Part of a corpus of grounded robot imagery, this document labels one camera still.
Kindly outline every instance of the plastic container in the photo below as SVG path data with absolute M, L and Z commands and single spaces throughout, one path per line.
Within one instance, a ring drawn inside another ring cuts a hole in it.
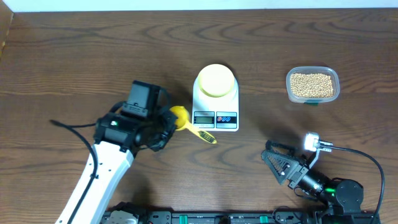
M 329 75 L 331 79 L 331 85 L 333 87 L 333 96 L 326 98 L 307 98 L 296 96 L 292 92 L 292 88 L 290 86 L 290 76 L 295 73 L 301 73 L 309 75 L 311 73 L 322 73 L 325 75 Z M 295 67 L 291 69 L 291 71 L 286 76 L 286 88 L 287 94 L 289 95 L 289 99 L 294 103 L 326 103 L 331 102 L 337 98 L 340 94 L 340 84 L 338 81 L 337 73 L 328 67 L 317 67 L 317 66 L 303 66 L 303 67 Z

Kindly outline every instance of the white digital scale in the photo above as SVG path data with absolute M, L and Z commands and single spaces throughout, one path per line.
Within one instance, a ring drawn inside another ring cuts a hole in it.
M 202 69 L 193 84 L 192 124 L 205 131 L 239 129 L 239 87 L 224 65 Z

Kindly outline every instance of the yellow scoop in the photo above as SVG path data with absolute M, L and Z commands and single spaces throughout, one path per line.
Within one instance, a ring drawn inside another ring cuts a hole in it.
M 178 117 L 175 121 L 175 125 L 177 126 L 177 131 L 182 131 L 184 129 L 188 129 L 194 135 L 198 136 L 202 140 L 210 143 L 216 144 L 217 140 L 207 131 L 202 131 L 199 128 L 195 127 L 191 122 L 189 122 L 189 113 L 183 106 L 173 106 L 170 108 L 170 111 Z

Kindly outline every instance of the green led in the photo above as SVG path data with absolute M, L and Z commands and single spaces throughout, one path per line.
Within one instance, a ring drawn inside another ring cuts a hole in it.
M 325 189 L 325 191 L 328 192 L 328 193 L 335 193 L 336 192 L 335 189 Z

